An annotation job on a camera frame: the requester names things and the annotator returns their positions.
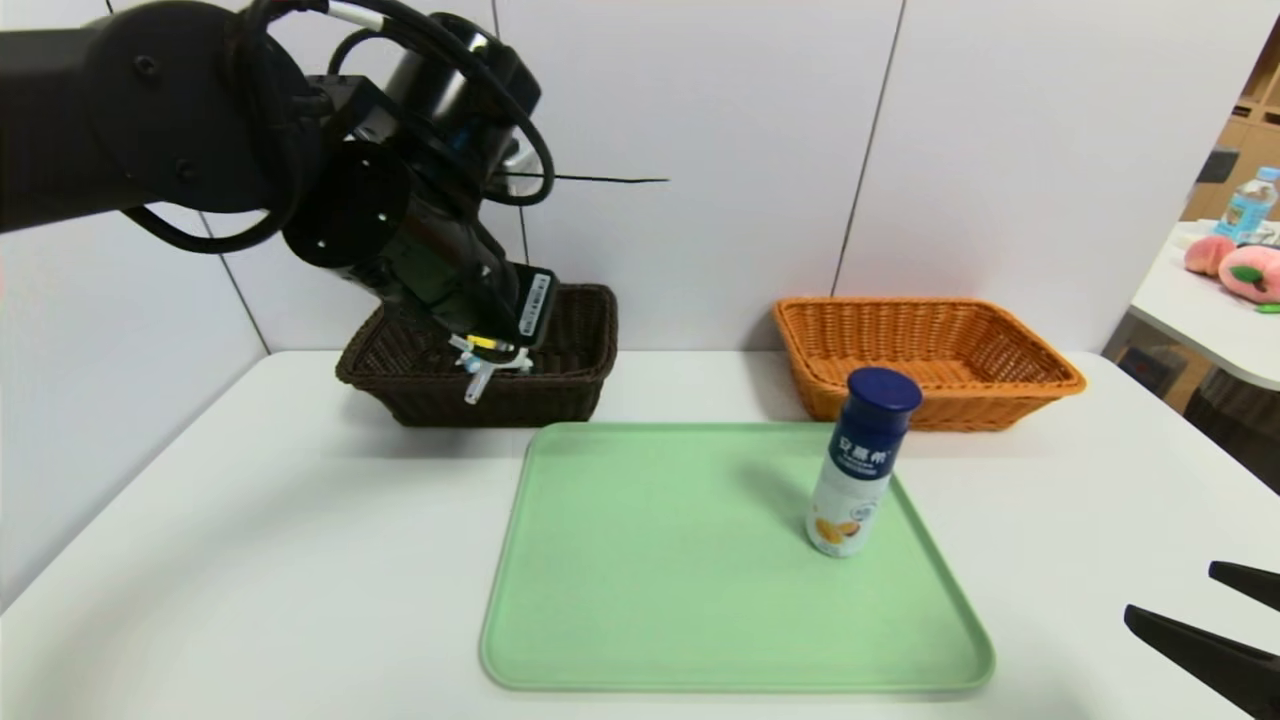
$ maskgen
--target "white tabletop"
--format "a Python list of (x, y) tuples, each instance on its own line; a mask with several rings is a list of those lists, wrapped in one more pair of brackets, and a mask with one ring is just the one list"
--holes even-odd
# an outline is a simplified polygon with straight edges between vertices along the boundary
[[(498, 688), (477, 638), (532, 433), (402, 429), (334, 379), (335, 352), (289, 352), (9, 609), (4, 717), (1235, 717), (1121, 614), (1134, 602), (1280, 650), (1280, 614), (1206, 575), (1220, 559), (1280, 569), (1280, 498), (1115, 366), (1070, 357), (1084, 395), (1004, 433), (914, 433), (899, 465), (996, 646), (980, 691)], [(790, 382), (773, 354), (623, 354), (598, 419), (799, 419)]]
[(1211, 229), (1212, 223), (1178, 223), (1130, 309), (1236, 378), (1280, 391), (1280, 316), (1256, 313), (1217, 279), (1183, 266), (1190, 241)]

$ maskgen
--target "orange wicker basket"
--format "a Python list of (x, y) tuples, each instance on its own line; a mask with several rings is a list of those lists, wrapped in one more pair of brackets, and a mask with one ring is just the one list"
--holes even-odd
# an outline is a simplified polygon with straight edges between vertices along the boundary
[(864, 365), (920, 384), (918, 430), (1002, 430), (1084, 389), (1084, 377), (1047, 342), (979, 300), (803, 297), (778, 302), (773, 316), (815, 420), (840, 415), (849, 373)]

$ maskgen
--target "bottle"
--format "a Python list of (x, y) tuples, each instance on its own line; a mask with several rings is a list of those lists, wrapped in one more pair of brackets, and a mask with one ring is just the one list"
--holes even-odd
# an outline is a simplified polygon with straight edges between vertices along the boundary
[(1236, 245), (1249, 242), (1262, 220), (1267, 219), (1267, 213), (1276, 204), (1275, 181), (1280, 178), (1276, 168), (1258, 168), (1258, 176), (1249, 182), (1235, 188), (1235, 195), (1226, 204), (1222, 219), (1213, 228), (1213, 234), (1222, 234)]
[(849, 400), (810, 502), (806, 529), (814, 547), (849, 557), (867, 544), (911, 413), (923, 401), (915, 380), (888, 368), (849, 375)]

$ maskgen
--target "peach plush toy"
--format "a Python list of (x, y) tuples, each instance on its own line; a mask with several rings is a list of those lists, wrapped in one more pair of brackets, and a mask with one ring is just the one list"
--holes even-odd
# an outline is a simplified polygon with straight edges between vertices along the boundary
[(1183, 264), (1185, 264), (1187, 269), (1193, 273), (1216, 278), (1217, 269), (1222, 264), (1222, 258), (1226, 258), (1234, 251), (1235, 243), (1231, 242), (1231, 238), (1220, 234), (1211, 234), (1197, 240), (1190, 247), (1187, 249)]
[(1222, 259), (1217, 277), (1240, 297), (1258, 304), (1280, 302), (1280, 247), (1240, 247)]
[(1258, 302), (1280, 302), (1280, 247), (1236, 247), (1220, 234), (1202, 237), (1187, 249), (1184, 265), (1193, 273), (1216, 277), (1228, 290)]

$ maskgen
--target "water bottle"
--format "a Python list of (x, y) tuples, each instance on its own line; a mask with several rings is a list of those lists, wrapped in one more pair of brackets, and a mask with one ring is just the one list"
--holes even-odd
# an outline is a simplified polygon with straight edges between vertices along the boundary
[(1221, 234), (1236, 245), (1249, 242), (1267, 219), (1271, 206), (1276, 204), (1275, 181), (1280, 178), (1276, 168), (1258, 168), (1258, 176), (1235, 188), (1235, 195), (1226, 204), (1226, 213), (1213, 228), (1213, 234)]

